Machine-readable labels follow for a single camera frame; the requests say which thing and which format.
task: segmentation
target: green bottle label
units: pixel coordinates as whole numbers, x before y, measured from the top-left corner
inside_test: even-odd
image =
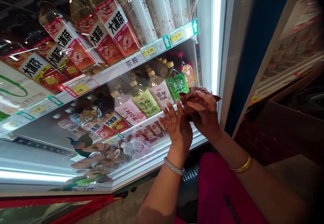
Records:
[[[183,72],[181,72],[176,77],[166,78],[165,80],[169,86],[169,89],[172,93],[174,100],[176,100],[176,99],[180,100],[179,93],[181,93],[181,92],[188,93],[189,90],[188,90],[186,78],[185,78],[185,75],[183,74]]]
[[[155,101],[148,88],[146,88],[145,92],[140,96],[133,97],[133,101],[147,117],[151,117],[161,111],[161,108]]]

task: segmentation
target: gold bottle cap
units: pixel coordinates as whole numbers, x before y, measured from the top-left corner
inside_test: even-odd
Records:
[[[173,61],[167,62],[167,64],[166,64],[166,67],[168,67],[168,68],[171,68],[173,66],[174,66]]]
[[[154,70],[149,71],[148,75],[149,76],[154,76],[155,75],[155,71]]]
[[[114,90],[114,91],[111,92],[110,95],[112,95],[113,97],[117,97],[119,95],[119,91]]]
[[[135,81],[131,82],[130,85],[131,86],[136,86],[137,85],[137,81],[135,80]]]

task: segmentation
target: white bottle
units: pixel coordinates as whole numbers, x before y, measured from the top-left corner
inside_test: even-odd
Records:
[[[119,0],[142,46],[158,39],[145,0]]]
[[[169,0],[145,0],[150,12],[155,31],[161,36],[175,29]]]
[[[175,28],[179,28],[190,22],[189,0],[169,0]]]

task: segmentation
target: beverage bottle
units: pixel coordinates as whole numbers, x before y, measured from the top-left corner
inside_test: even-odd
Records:
[[[158,39],[145,0],[119,0],[142,46]]]
[[[186,83],[185,75],[183,74],[183,72],[180,72],[174,68],[173,61],[168,62],[166,64],[166,67],[168,67],[168,72],[165,75],[165,80],[172,93],[173,99],[180,100],[179,93],[188,93],[188,86]]]
[[[123,59],[122,53],[88,3],[84,0],[71,0],[70,10],[72,20],[107,63],[102,65],[104,68]]]
[[[145,114],[135,105],[130,95],[122,95],[117,90],[111,92],[115,98],[115,111],[131,125],[137,125],[146,120]]]
[[[40,7],[39,22],[86,75],[94,75],[104,69],[106,63],[92,48],[81,32],[77,31],[70,17],[56,10],[45,0],[34,0]]]
[[[81,137],[82,135],[84,134],[87,134],[88,132],[84,129],[82,129],[80,127],[80,124],[79,123],[75,123],[73,121],[70,120],[70,115],[66,115],[64,116],[62,119],[61,119],[61,114],[58,113],[58,114],[55,114],[53,116],[54,119],[60,119],[57,124],[58,126],[60,126],[61,128],[67,130],[67,131],[70,131],[72,132],[75,136],[77,137]]]
[[[189,0],[169,0],[174,26],[179,28],[191,21],[190,10],[188,9]]]
[[[174,22],[169,0],[145,0],[155,31],[161,38],[174,30]]]
[[[81,128],[94,133],[103,139],[109,139],[116,135],[114,130],[97,119],[97,112],[95,110],[80,109],[80,125]]]
[[[123,142],[121,144],[121,148],[123,149],[123,153],[130,156],[130,157],[137,157],[138,156],[138,152],[134,151],[134,146],[132,144],[130,144],[129,142]]]
[[[40,83],[52,93],[58,93],[57,86],[66,82],[67,78],[43,57],[29,51],[22,43],[15,42],[14,39],[19,41],[18,38],[14,38],[12,35],[0,34],[0,59],[25,76]]]
[[[160,107],[167,107],[167,102],[170,102],[173,105],[174,100],[165,79],[163,77],[157,76],[154,70],[151,70],[148,75],[150,76],[148,89],[155,98],[158,105]]]
[[[24,35],[25,44],[28,49],[35,49],[35,52],[58,68],[66,77],[73,79],[82,74],[76,64],[43,29],[28,31],[25,26],[11,28],[14,35]]]
[[[177,67],[184,73],[188,88],[195,86],[195,75],[193,72],[192,62],[183,57],[183,52],[179,52],[177,57]]]
[[[133,87],[131,95],[134,103],[140,107],[147,117],[156,115],[161,111],[147,86],[138,85],[137,81],[131,82],[130,85]]]
[[[99,20],[124,57],[139,51],[140,44],[117,0],[89,0]]]
[[[97,107],[98,119],[117,133],[121,133],[130,128],[128,123],[114,111],[114,102],[111,98],[103,96],[93,101]]]

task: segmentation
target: yellow price label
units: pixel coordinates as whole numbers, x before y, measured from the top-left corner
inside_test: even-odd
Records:
[[[144,57],[147,57],[147,56],[149,56],[149,55],[151,55],[151,54],[153,54],[155,52],[156,52],[156,48],[155,48],[155,46],[152,46],[149,49],[144,50],[143,55],[144,55]]]
[[[72,88],[72,90],[78,94],[79,96],[83,93],[86,93],[87,91],[90,91],[89,87],[87,87],[84,83],[81,83],[75,87]]]
[[[185,34],[183,33],[183,30],[180,32],[177,32],[176,34],[171,36],[171,41],[174,43],[175,41],[181,39],[182,37],[184,37]]]
[[[34,115],[37,115],[37,114],[39,114],[41,112],[44,112],[44,111],[46,111],[46,108],[44,106],[40,105],[37,108],[34,108],[33,110],[31,110],[30,112],[32,114],[34,114]]]

